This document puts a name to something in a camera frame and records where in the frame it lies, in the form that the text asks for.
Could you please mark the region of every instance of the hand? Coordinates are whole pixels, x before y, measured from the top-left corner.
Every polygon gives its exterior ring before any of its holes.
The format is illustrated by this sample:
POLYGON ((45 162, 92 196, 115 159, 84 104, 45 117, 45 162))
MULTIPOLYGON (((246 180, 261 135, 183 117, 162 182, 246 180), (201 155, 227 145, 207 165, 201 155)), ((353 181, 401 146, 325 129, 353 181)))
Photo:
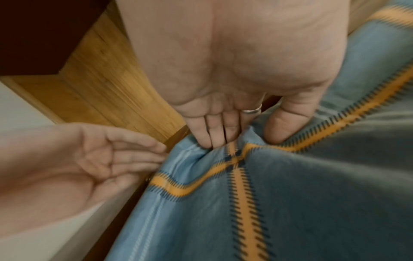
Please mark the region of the hand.
POLYGON ((118 0, 155 89, 205 148, 234 140, 265 93, 283 96, 265 138, 312 117, 345 52, 349 0, 118 0))
POLYGON ((70 123, 0 136, 0 237, 80 213, 165 160, 154 138, 70 123))

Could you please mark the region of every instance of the wedding ring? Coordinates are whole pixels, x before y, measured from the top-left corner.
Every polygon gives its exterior ring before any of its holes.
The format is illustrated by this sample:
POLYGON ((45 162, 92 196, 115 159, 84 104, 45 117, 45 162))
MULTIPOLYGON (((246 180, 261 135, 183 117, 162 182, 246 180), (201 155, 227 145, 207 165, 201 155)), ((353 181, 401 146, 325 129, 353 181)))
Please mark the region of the wedding ring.
POLYGON ((258 108, 254 109, 254 110, 241 110, 241 111, 242 111, 243 113, 246 113, 246 114, 256 114, 256 113, 258 113, 258 112, 261 111, 261 107, 262 107, 262 104, 261 104, 258 108))

